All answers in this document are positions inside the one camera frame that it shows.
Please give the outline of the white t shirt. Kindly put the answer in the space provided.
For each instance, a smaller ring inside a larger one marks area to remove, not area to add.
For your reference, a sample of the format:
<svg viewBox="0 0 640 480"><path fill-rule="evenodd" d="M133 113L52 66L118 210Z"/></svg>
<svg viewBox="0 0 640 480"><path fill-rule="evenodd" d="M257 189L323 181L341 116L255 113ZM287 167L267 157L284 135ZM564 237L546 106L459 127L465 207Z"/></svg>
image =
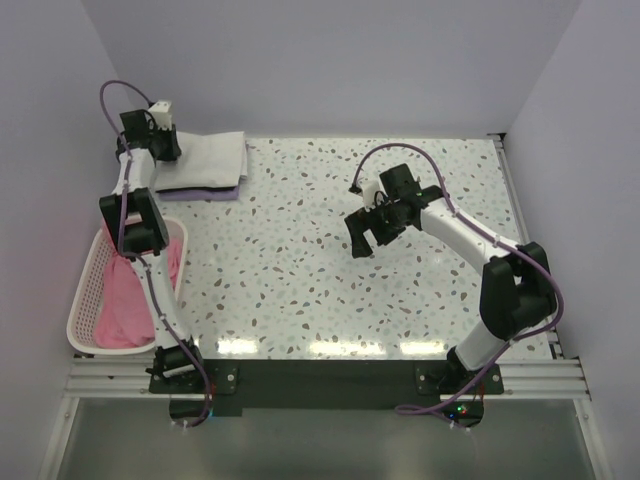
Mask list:
<svg viewBox="0 0 640 480"><path fill-rule="evenodd" d="M157 163L156 191L233 188L248 177L244 132L178 132L177 140L182 155L174 163Z"/></svg>

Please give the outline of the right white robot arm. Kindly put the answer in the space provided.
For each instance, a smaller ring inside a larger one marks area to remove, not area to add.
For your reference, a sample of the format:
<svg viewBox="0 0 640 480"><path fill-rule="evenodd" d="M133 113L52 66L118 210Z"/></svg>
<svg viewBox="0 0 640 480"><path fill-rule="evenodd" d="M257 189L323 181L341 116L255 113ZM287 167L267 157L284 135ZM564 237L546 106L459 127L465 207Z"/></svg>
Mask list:
<svg viewBox="0 0 640 480"><path fill-rule="evenodd" d="M421 187L407 165L350 190L363 199L345 219L353 257L371 256L367 233L383 246L414 227L443 242L481 277L480 321L449 350L437 380L440 391L469 392L480 382L481 370L511 341L556 313L556 290L540 245L501 240L450 204L441 187Z"/></svg>

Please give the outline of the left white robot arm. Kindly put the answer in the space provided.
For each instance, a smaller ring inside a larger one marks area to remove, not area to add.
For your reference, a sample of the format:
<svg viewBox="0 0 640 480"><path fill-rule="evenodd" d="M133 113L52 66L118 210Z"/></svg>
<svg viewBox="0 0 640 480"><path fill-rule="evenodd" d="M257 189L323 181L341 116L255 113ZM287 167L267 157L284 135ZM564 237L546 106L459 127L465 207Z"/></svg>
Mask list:
<svg viewBox="0 0 640 480"><path fill-rule="evenodd" d="M159 101L120 115L116 156L119 177L112 193L99 200L111 240L133 268L153 325L155 354L150 391L196 392L207 368L186 324L180 320L169 270L169 232L156 203L159 163L176 162L182 151L171 105Z"/></svg>

